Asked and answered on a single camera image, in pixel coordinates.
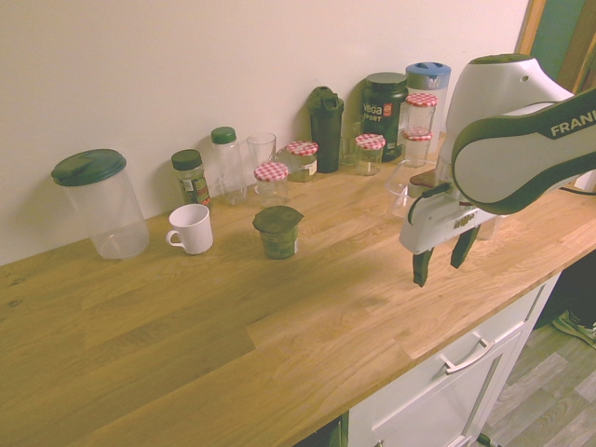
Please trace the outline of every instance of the drawer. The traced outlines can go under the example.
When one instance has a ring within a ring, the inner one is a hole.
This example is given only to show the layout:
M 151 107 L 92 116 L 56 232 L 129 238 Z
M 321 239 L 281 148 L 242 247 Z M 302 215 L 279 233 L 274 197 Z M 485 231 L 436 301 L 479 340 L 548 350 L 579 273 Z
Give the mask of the drawer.
M 430 389 L 444 385 L 442 382 L 453 380 L 453 375 L 445 373 L 446 360 L 453 365 L 458 365 L 463 361 L 489 352 L 490 349 L 486 345 L 504 344 L 520 332 L 530 331 L 556 280 L 556 277 L 551 278 L 543 285 L 528 292 L 515 303 L 484 321 L 473 331 L 446 346 L 440 353 L 423 361 L 352 408 L 349 425 L 350 439 L 354 439 L 354 442 L 351 441 L 349 447 L 369 445 L 373 439 L 372 427 L 378 427 L 399 408 L 421 398 Z M 358 440 L 359 432 L 364 432 L 362 436 L 367 439 L 366 443 L 363 440 Z

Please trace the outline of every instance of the cable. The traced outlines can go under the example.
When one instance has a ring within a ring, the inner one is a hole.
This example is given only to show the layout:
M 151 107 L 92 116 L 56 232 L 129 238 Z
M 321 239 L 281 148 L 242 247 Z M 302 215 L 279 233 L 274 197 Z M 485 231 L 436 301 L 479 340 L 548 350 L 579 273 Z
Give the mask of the cable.
M 451 189 L 451 185 L 448 183 L 441 183 L 438 184 L 437 186 L 435 186 L 434 188 L 430 188 L 428 190 L 426 190 L 424 193 L 422 193 L 420 195 L 419 198 L 417 198 L 413 204 L 410 207 L 410 210 L 408 211 L 408 224 L 412 225 L 412 214 L 413 214 L 413 209 L 414 207 L 418 204 L 418 202 L 423 199 L 423 198 L 429 198 L 429 197 L 433 197 L 436 194 L 440 194 L 440 193 L 446 193 L 447 191 L 449 191 Z
M 596 196 L 596 193 L 591 193 L 590 191 L 581 191 L 579 189 L 571 189 L 571 188 L 566 188 L 564 186 L 562 186 L 559 189 L 561 189 L 562 191 L 566 191 L 568 193 L 580 194 L 581 196 Z

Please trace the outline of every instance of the cabinet door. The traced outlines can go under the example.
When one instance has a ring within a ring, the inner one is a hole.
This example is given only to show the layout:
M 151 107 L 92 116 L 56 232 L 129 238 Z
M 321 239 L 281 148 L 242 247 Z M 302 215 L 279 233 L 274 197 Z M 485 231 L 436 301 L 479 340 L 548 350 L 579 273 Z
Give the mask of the cabinet door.
M 515 332 L 469 367 L 445 374 L 423 396 L 374 426 L 376 439 L 384 447 L 468 445 L 472 440 L 467 433 L 470 422 L 499 365 L 508 362 L 519 337 L 520 332 Z

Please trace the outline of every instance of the green cap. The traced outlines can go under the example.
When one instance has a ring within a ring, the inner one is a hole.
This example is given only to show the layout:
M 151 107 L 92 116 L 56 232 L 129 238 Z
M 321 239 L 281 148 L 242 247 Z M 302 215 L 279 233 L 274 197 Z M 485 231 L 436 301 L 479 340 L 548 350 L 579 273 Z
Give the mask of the green cap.
M 51 173 L 61 186 L 82 186 L 109 179 L 127 165 L 127 160 L 112 149 L 93 149 L 62 160 Z
M 279 205 L 260 211 L 254 216 L 252 226 L 263 233 L 275 235 L 292 230 L 294 226 L 302 221 L 303 217 L 294 208 Z
M 171 165 L 176 170 L 191 170 L 203 164 L 197 149 L 184 149 L 171 156 Z
M 308 113 L 311 115 L 341 115 L 344 102 L 329 87 L 317 87 L 307 100 Z
M 366 87 L 377 91 L 395 91 L 406 87 L 408 78 L 401 73 L 374 73 L 366 76 Z
M 236 139 L 234 128 L 224 127 L 211 131 L 211 141 L 215 144 L 228 144 Z

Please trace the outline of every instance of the jar lid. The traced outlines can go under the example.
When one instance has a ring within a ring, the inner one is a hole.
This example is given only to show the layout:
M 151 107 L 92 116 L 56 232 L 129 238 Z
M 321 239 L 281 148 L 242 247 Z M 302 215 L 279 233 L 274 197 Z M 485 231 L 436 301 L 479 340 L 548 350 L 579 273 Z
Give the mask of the jar lid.
M 236 139 L 234 128 L 223 127 L 211 131 L 211 141 L 215 144 L 228 144 Z
M 375 133 L 365 133 L 356 137 L 356 144 L 367 151 L 375 151 L 383 149 L 385 146 L 385 138 L 383 135 L 377 135 Z
M 407 77 L 401 73 L 374 73 L 366 76 L 365 84 L 375 90 L 395 91 L 406 87 Z
M 127 165 L 113 149 L 93 149 L 63 159 L 51 173 L 61 186 L 83 186 L 109 179 Z
M 406 67 L 408 88 L 441 90 L 449 86 L 451 68 L 439 62 L 418 62 Z
M 411 142 L 428 142 L 432 140 L 432 132 L 423 134 L 420 130 L 417 131 L 416 129 L 408 129 L 407 131 L 404 131 L 402 135 L 403 138 Z
M 279 234 L 292 230 L 304 216 L 294 208 L 285 205 L 265 208 L 259 211 L 252 226 L 262 233 Z
M 317 153 L 318 144 L 315 142 L 291 142 L 287 149 L 293 156 L 312 156 Z
M 288 167 L 277 161 L 266 161 L 254 170 L 254 178 L 261 182 L 275 182 L 288 177 Z
M 406 102 L 414 107 L 433 107 L 439 103 L 439 98 L 430 93 L 414 93 L 406 97 Z
M 171 156 L 171 165 L 176 170 L 191 170 L 203 164 L 197 149 L 184 149 Z

